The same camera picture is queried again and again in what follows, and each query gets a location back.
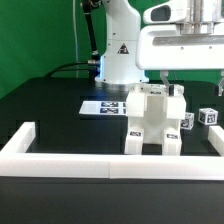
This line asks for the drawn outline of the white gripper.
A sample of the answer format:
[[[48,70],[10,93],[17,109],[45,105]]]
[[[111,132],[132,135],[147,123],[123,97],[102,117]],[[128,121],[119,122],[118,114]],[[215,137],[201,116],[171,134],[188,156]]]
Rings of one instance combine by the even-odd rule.
[[[136,65],[161,70],[169,96],[175,95],[167,70],[220,69],[217,95],[224,86],[224,17],[222,0],[168,0],[143,13]]]

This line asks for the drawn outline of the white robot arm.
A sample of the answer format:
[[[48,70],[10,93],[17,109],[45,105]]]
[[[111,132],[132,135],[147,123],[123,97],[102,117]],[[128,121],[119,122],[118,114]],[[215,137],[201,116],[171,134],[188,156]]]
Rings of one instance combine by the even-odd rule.
[[[145,82],[146,70],[219,70],[224,88],[222,0],[168,0],[140,14],[128,0],[102,0],[107,47],[101,58],[102,84]]]

